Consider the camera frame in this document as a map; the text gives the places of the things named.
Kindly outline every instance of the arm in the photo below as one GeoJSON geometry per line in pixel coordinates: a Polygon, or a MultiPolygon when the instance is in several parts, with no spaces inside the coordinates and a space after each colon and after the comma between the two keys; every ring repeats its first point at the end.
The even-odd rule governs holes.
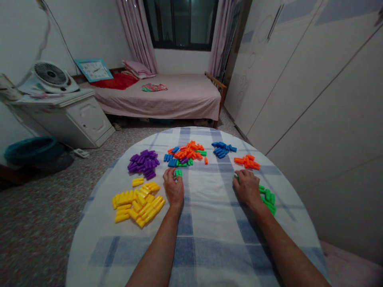
{"type": "Polygon", "coordinates": [[[252,210],[285,285],[330,286],[263,204],[259,193],[259,178],[248,170],[236,173],[241,183],[233,179],[235,190],[252,210]]]}
{"type": "Polygon", "coordinates": [[[148,250],[133,271],[126,286],[168,286],[176,246],[178,220],[184,202],[182,177],[173,178],[175,168],[164,173],[170,208],[148,250]]]}

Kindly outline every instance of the white fan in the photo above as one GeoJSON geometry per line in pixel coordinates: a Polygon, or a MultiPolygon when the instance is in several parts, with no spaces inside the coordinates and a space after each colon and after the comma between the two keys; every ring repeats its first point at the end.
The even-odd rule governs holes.
{"type": "Polygon", "coordinates": [[[67,71],[51,62],[36,62],[33,66],[33,73],[47,92],[65,94],[80,89],[67,71]]]}

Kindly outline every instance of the window frame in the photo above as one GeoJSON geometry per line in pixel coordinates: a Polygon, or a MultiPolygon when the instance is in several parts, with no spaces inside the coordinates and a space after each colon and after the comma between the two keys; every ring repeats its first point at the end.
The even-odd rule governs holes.
{"type": "Polygon", "coordinates": [[[210,38],[208,44],[201,44],[201,43],[191,43],[191,29],[192,29],[192,0],[189,0],[189,45],[187,46],[177,46],[176,45],[176,29],[175,29],[175,20],[174,20],[174,0],[170,1],[170,12],[172,14],[172,33],[173,33],[173,41],[172,42],[164,42],[160,41],[160,33],[158,33],[159,41],[155,41],[154,34],[153,34],[153,28],[152,28],[152,22],[150,18],[149,13],[149,6],[147,3],[148,0],[144,0],[144,7],[145,7],[145,15],[146,19],[148,21],[149,31],[150,31],[150,37],[152,39],[153,48],[155,49],[174,49],[174,50],[188,50],[188,51],[211,51],[211,47],[213,45],[213,37],[214,37],[214,28],[215,28],[215,21],[217,18],[217,10],[218,10],[218,1],[214,0],[214,10],[213,10],[213,17],[211,19],[211,27],[210,27],[210,38]]]}

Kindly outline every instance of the checkered tablecloth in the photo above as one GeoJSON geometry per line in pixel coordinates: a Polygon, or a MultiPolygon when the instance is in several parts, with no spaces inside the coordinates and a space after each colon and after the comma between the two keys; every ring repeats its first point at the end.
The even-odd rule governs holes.
{"type": "Polygon", "coordinates": [[[254,174],[275,194],[276,219],[287,234],[328,279],[326,263],[313,224],[289,181],[261,152],[227,133],[210,128],[174,128],[152,135],[132,146],[101,177],[91,193],[77,227],[67,270],[68,287],[124,286],[153,240],[169,208],[168,202],[144,229],[132,220],[115,224],[111,199],[132,189],[127,165],[144,149],[158,152],[161,165],[151,180],[166,198],[162,174],[167,150],[190,140],[207,150],[209,164],[194,161],[180,167],[185,185],[185,204],[178,225],[170,286],[279,286],[281,279],[265,240],[248,208],[238,202],[232,179],[234,157],[247,153],[261,164],[254,174]],[[212,142],[237,147],[218,159],[212,142]]]}

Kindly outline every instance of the hand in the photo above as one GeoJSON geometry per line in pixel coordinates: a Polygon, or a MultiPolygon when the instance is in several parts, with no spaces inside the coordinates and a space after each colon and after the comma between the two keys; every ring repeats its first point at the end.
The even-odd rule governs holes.
{"type": "Polygon", "coordinates": [[[259,192],[259,178],[251,171],[242,169],[235,171],[239,176],[239,182],[236,177],[233,179],[233,185],[239,197],[250,207],[259,208],[263,205],[261,194],[259,192]]]}
{"type": "Polygon", "coordinates": [[[175,170],[175,168],[167,169],[162,177],[164,178],[165,191],[169,197],[170,207],[181,209],[185,196],[184,182],[181,176],[178,176],[177,182],[175,181],[176,178],[173,177],[175,170]]]}

